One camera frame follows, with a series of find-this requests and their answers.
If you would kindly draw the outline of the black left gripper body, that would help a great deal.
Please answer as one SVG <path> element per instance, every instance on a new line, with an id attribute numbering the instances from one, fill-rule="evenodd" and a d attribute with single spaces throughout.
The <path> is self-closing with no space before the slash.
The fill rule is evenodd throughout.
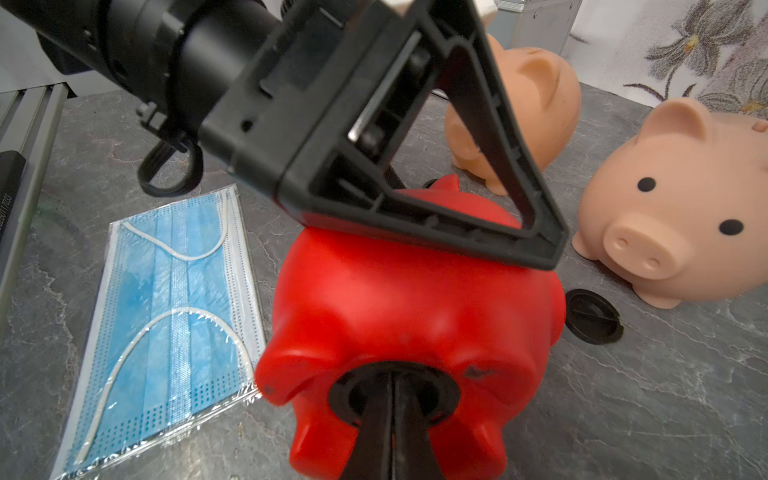
<path id="1" fill-rule="evenodd" d="M 258 1 L 99 1 L 102 71 L 141 99 L 139 117 L 157 145 L 137 176 L 153 197 L 193 190 L 211 152 L 261 193 L 333 197 L 336 165 L 301 169 L 310 131 L 277 113 L 289 140 L 258 126 L 260 106 L 312 80 L 336 45 L 336 5 L 301 1 L 283 19 Z"/>

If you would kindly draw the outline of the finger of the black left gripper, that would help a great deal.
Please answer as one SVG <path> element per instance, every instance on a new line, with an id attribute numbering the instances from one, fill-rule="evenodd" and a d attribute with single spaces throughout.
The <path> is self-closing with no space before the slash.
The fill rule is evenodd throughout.
<path id="1" fill-rule="evenodd" d="M 386 170 L 443 91 L 520 227 L 407 196 Z M 202 148 L 306 226 L 553 269 L 568 232 L 523 142 L 477 8 L 299 1 L 203 121 Z"/>

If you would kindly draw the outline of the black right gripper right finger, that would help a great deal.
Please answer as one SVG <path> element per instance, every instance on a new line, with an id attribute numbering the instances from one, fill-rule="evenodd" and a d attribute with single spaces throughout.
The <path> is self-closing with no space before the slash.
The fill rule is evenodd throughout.
<path id="1" fill-rule="evenodd" d="M 392 478 L 444 479 L 411 379 L 399 376 L 393 388 Z"/>

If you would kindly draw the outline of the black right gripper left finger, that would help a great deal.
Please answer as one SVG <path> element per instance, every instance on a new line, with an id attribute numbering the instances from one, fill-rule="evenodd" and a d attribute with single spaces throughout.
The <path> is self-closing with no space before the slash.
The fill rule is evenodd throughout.
<path id="1" fill-rule="evenodd" d="M 358 434 L 341 479 L 392 478 L 394 391 L 391 373 L 364 384 L 364 408 Z"/>

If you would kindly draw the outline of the red piggy bank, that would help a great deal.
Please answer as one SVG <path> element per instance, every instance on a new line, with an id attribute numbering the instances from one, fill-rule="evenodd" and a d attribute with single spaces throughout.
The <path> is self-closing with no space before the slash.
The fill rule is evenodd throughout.
<path id="1" fill-rule="evenodd" d="M 292 467 L 337 479 L 377 373 L 415 373 L 448 479 L 505 470 L 502 430 L 531 401 L 566 317 L 557 275 L 317 227 L 291 246 L 255 380 L 290 404 Z"/>

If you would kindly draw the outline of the tan piggy bank front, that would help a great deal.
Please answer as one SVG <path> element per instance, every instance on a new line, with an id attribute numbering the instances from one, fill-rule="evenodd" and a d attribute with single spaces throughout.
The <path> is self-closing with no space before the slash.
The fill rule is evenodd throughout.
<path id="1" fill-rule="evenodd" d="M 561 56 L 536 47 L 506 50 L 488 37 L 513 113 L 530 154 L 545 170 L 573 136 L 581 113 L 581 88 L 573 68 Z M 445 112 L 444 133 L 453 165 L 505 196 L 498 176 L 476 145 L 453 106 Z"/>

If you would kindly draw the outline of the pink piggy bank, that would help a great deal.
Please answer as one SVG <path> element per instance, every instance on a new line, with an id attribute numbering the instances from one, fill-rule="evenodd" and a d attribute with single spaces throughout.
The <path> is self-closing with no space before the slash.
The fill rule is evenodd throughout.
<path id="1" fill-rule="evenodd" d="M 660 309 L 763 285 L 766 121 L 661 103 L 592 176 L 572 244 Z"/>

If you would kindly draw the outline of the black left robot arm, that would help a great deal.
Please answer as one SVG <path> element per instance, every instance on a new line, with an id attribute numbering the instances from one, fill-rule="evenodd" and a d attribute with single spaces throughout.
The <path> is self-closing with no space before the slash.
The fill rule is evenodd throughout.
<path id="1" fill-rule="evenodd" d="M 568 239 L 523 140 L 470 1 L 7 1 L 55 48 L 140 102 L 157 145 L 142 190 L 176 197 L 203 158 L 299 223 L 411 241 L 539 270 Z M 519 228 L 405 194 L 390 163 L 429 94 L 443 91 L 518 208 Z"/>

